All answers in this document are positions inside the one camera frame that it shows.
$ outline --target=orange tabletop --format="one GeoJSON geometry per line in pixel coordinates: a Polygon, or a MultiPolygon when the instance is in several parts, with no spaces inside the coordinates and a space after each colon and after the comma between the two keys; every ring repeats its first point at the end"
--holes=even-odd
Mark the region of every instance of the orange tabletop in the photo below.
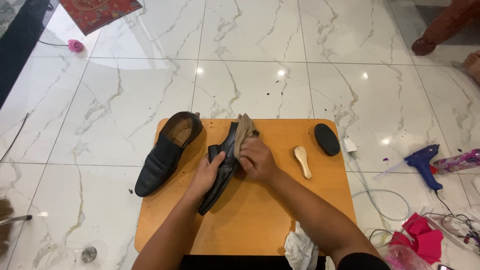
{"type": "MultiPolygon", "coordinates": [[[[158,133],[167,122],[158,124],[158,133]]],[[[142,250],[185,192],[207,146],[220,144],[228,133],[231,119],[202,119],[200,135],[185,148],[173,176],[157,192],[143,198],[135,236],[135,249],[142,250]]],[[[326,119],[254,119],[255,126],[275,157],[278,166],[293,179],[318,194],[356,223],[342,153],[330,157],[318,146],[313,128],[324,123],[337,134],[335,124],[326,119]],[[311,179],[302,176],[293,157],[293,148],[307,150],[311,179]]],[[[284,255],[283,245],[294,218],[276,194],[253,181],[239,169],[215,205],[203,217],[197,215],[192,255],[284,255]]]]}

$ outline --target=shoe brush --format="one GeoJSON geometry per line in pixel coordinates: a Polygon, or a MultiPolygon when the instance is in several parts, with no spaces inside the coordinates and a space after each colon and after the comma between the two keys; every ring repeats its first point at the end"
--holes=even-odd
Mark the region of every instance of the shoe brush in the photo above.
{"type": "Polygon", "coordinates": [[[301,146],[294,147],[293,156],[300,162],[300,165],[302,166],[303,177],[305,177],[306,179],[310,179],[312,177],[312,173],[308,168],[307,151],[305,150],[305,148],[301,146]]]}

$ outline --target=carved wooden leg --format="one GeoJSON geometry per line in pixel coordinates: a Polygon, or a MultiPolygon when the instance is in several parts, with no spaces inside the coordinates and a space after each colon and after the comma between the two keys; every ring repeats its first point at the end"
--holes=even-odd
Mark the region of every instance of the carved wooden leg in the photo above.
{"type": "Polygon", "coordinates": [[[480,0],[452,0],[450,6],[412,44],[416,55],[427,55],[480,15],[480,0]]]}

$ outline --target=red rug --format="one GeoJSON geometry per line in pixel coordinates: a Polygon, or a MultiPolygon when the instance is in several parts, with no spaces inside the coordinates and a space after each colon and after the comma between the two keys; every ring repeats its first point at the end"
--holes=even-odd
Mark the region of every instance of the red rug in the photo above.
{"type": "Polygon", "coordinates": [[[142,7],[137,0],[60,0],[84,35],[142,7]]]}

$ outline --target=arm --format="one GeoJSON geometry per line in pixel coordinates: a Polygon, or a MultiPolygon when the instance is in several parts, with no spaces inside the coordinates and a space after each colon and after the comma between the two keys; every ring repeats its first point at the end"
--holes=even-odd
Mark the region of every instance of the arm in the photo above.
{"type": "Polygon", "coordinates": [[[132,270],[178,268],[183,254],[192,241],[190,232],[198,206],[205,193],[212,187],[218,166],[224,158],[225,152],[217,155],[211,164],[208,162],[208,155],[202,158],[185,194],[143,247],[132,270]]]}
{"type": "Polygon", "coordinates": [[[279,169],[270,149],[258,138],[240,147],[240,164],[248,175],[272,190],[286,203],[308,236],[338,266],[355,252],[380,255],[360,229],[342,212],[279,169]]]}

